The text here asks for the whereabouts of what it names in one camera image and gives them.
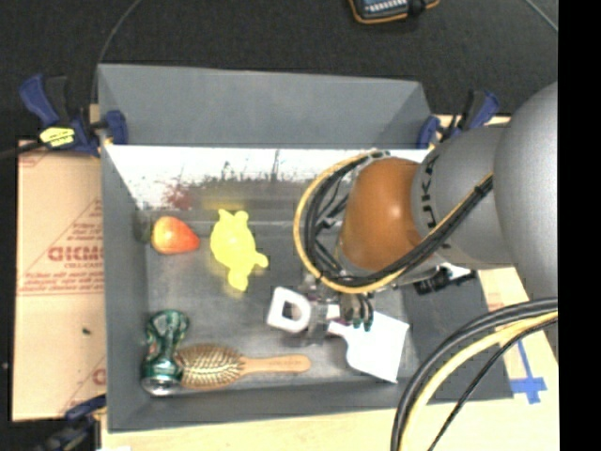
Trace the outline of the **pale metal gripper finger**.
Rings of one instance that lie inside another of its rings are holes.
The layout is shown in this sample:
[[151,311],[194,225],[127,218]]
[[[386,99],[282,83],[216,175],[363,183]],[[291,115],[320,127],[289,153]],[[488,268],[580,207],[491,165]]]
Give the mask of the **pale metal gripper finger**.
[[305,342],[307,345],[322,345],[327,337],[329,323],[327,321],[311,322],[307,328]]
[[317,320],[339,319],[339,303],[311,301],[311,318]]

